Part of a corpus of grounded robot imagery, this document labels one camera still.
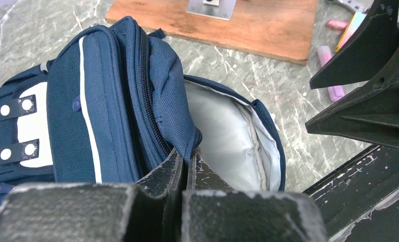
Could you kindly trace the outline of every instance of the white stripe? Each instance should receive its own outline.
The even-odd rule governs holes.
[[[94,173],[96,173],[96,183],[102,183],[102,172],[100,167],[99,151],[97,150],[96,139],[94,138],[93,128],[91,127],[90,117],[88,116],[87,102],[85,100],[85,72],[84,72],[84,37],[78,42],[80,46],[80,99],[81,111],[87,125],[88,135],[90,136],[91,151],[93,153]]]

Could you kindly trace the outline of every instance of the gray marble countertop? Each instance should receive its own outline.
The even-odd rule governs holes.
[[[0,7],[0,86],[14,74],[55,58],[82,29],[94,23],[108,25],[104,16],[112,2],[13,0]],[[370,6],[372,0],[360,2]],[[307,66],[174,37],[165,40],[180,56],[186,74],[221,82],[267,106],[285,149],[286,190],[301,192],[368,145],[336,136],[310,135],[305,129],[307,120],[331,104],[326,89],[309,89],[309,79],[320,68],[316,48],[329,45],[334,49],[340,38],[325,23],[351,17],[344,8],[319,0]],[[345,86],[345,93],[359,85]]]

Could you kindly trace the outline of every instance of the wooden base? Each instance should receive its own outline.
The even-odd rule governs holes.
[[[188,14],[189,0],[115,0],[106,20],[305,65],[318,0],[237,0],[230,21]]]

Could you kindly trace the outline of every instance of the backpack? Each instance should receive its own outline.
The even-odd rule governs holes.
[[[173,148],[188,164],[198,146],[234,189],[284,189],[283,147],[263,103],[184,76],[162,37],[131,17],[91,26],[4,83],[0,204],[27,182],[133,183]]]

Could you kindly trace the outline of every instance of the pink eraser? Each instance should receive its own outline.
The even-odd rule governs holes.
[[[321,67],[323,67],[333,57],[330,47],[327,45],[318,47],[317,52]],[[345,96],[342,86],[327,87],[327,90],[330,100],[333,102],[336,102]]]
[[[344,33],[349,23],[338,19],[330,19],[325,25],[331,30]]]

